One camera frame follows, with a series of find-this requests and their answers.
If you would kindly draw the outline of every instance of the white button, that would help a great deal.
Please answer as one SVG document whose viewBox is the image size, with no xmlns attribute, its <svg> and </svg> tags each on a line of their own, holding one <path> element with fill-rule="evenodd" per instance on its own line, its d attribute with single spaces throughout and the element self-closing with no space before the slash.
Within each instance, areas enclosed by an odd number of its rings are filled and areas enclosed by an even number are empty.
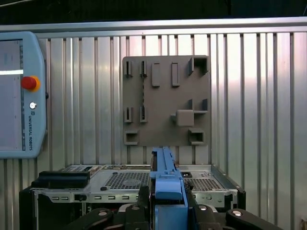
<svg viewBox="0 0 307 230">
<path fill-rule="evenodd" d="M 36 108 L 36 103 L 31 102 L 31 103 L 30 103 L 30 109 L 35 109 L 35 108 Z"/>
</svg>

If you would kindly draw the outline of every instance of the corrugated metal wall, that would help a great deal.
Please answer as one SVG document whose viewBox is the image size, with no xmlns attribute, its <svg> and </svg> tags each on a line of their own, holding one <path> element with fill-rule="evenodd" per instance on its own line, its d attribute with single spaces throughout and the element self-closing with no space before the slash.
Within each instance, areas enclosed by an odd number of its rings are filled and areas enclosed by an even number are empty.
<svg viewBox="0 0 307 230">
<path fill-rule="evenodd" d="M 151 32 L 37 33 L 47 60 L 48 136 L 37 159 L 0 161 L 1 230 L 19 228 L 18 191 L 42 170 L 149 163 L 149 148 L 122 144 L 121 60 L 191 54 L 211 57 L 212 143 L 172 147 L 178 162 L 216 163 L 246 189 L 248 211 L 298 229 L 307 211 L 307 20 L 292 27 L 207 22 Z"/>
</svg>

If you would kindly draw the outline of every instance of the red emergency stop button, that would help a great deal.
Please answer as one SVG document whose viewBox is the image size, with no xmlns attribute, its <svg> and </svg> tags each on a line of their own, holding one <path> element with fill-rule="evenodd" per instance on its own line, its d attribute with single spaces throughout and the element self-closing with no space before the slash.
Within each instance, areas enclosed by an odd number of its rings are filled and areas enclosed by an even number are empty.
<svg viewBox="0 0 307 230">
<path fill-rule="evenodd" d="M 34 77 L 23 77 L 21 87 L 26 90 L 34 90 L 37 86 L 37 81 Z"/>
</svg>

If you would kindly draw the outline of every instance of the gray fixture plate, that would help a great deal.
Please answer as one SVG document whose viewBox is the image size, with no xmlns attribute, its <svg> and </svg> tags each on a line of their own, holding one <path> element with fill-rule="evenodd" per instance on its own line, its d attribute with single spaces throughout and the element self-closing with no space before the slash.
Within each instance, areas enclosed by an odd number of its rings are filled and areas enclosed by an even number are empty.
<svg viewBox="0 0 307 230">
<path fill-rule="evenodd" d="M 123 58 L 124 143 L 207 145 L 208 67 L 207 56 Z"/>
</svg>

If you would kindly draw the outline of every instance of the ventilation grille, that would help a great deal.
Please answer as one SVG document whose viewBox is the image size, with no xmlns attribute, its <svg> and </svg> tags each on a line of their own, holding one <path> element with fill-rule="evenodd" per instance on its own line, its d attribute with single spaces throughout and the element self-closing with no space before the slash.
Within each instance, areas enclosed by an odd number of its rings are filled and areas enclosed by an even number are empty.
<svg viewBox="0 0 307 230">
<path fill-rule="evenodd" d="M 222 189 L 213 179 L 185 179 L 194 186 L 193 191 L 212 191 L 213 189 Z"/>
<path fill-rule="evenodd" d="M 112 175 L 105 186 L 109 189 L 139 189 L 141 186 L 147 186 L 148 182 L 147 172 L 120 172 Z"/>
</svg>

